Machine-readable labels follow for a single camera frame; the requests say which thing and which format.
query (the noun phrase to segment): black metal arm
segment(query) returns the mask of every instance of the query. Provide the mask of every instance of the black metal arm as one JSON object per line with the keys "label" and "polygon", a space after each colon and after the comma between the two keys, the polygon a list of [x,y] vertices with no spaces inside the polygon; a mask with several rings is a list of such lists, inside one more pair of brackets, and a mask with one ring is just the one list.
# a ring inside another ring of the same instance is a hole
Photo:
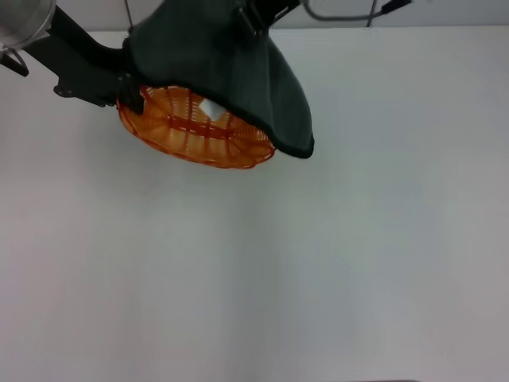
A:
{"label": "black metal arm", "polygon": [[55,93],[100,107],[114,106],[120,97],[133,111],[143,112],[139,84],[129,75],[123,49],[97,43],[63,10],[56,8],[49,36],[25,51],[59,77]]}

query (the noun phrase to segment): black bracket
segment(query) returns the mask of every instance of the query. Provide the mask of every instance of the black bracket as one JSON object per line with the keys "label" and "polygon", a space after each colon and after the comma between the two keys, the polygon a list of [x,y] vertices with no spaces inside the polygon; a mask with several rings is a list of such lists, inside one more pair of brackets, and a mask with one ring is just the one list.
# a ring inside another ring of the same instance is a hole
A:
{"label": "black bracket", "polygon": [[128,73],[124,50],[97,43],[59,7],[49,36],[25,51],[58,75],[57,95],[100,107],[114,106],[120,99],[133,111],[143,113],[140,85]]}
{"label": "black bracket", "polygon": [[235,10],[235,24],[252,41],[300,4],[300,0],[244,0]]}

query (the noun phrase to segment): white surface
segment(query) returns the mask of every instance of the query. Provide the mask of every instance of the white surface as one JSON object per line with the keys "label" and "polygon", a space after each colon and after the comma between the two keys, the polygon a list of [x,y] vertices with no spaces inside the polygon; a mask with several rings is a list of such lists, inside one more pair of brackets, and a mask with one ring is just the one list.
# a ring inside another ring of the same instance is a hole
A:
{"label": "white surface", "polygon": [[[162,0],[129,0],[134,22],[140,22],[153,12]],[[58,5],[89,30],[125,30],[129,23],[124,0],[57,0]],[[368,14],[372,0],[314,0],[323,14]],[[414,0],[412,6],[377,19],[376,26],[428,25],[507,25],[509,2],[506,0]],[[320,23],[304,10],[295,10],[284,18],[279,27],[341,27],[365,26],[365,22]]]}
{"label": "white surface", "polygon": [[274,37],[317,151],[247,172],[0,70],[3,380],[508,379],[509,28]]}

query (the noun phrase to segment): orange plastic basket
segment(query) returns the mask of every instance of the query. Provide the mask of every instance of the orange plastic basket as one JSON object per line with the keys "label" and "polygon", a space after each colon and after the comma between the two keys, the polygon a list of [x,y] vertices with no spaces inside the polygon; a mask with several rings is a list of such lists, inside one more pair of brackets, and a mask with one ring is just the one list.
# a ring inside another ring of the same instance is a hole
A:
{"label": "orange plastic basket", "polygon": [[188,89],[142,87],[143,115],[118,103],[128,131],[165,154],[221,169],[251,169],[274,156],[264,132],[225,112],[212,121]]}

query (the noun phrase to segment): cable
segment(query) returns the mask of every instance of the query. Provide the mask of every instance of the cable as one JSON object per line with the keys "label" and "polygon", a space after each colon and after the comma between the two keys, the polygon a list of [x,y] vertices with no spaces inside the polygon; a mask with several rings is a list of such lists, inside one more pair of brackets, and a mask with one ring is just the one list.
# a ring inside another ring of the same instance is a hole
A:
{"label": "cable", "polygon": [[126,6],[127,17],[129,18],[129,25],[132,28],[134,25],[133,25],[133,18],[130,15],[129,0],[124,0],[124,4]]}
{"label": "cable", "polygon": [[404,6],[408,6],[413,2],[413,0],[390,0],[385,6],[382,6],[382,10],[379,12],[372,12],[372,14],[363,14],[360,16],[324,16],[323,14],[317,14],[309,4],[309,1],[310,0],[302,0],[302,5],[309,16],[318,21],[373,21],[376,18],[399,10]]}
{"label": "cable", "polygon": [[367,19],[367,28],[371,28],[371,24],[373,23],[373,16],[376,12],[376,6],[378,5],[378,0],[373,0],[373,5],[371,6],[371,12],[369,13],[369,18]]}
{"label": "cable", "polygon": [[313,10],[309,4],[309,0],[302,0],[302,5],[304,6],[304,9],[309,14],[309,16],[319,21],[365,21],[369,19],[373,20],[383,16],[382,12],[373,13],[372,15],[363,14],[360,16],[324,16],[322,14],[317,14]]}

